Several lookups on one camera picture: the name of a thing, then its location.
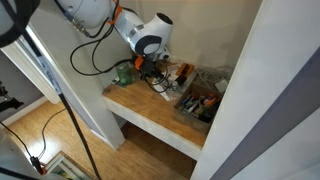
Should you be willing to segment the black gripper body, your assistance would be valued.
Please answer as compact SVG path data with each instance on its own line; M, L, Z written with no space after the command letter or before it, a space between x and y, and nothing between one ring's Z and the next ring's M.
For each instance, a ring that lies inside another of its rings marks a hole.
M134 57L133 64L140 73L142 80L147 80L148 78L162 79L164 77L161 71L156 67L155 63L143 56Z

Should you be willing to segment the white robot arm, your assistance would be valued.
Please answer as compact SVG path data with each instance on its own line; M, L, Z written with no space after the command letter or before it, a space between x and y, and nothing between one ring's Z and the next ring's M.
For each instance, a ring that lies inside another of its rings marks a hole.
M156 61L167 59L166 44L173 22L163 13L144 23L131 9L122 7L119 0L52 0L62 15L86 37L95 38L108 23L137 55L132 60L141 78L163 78ZM6 47L26 32L40 0L1 0L0 47Z

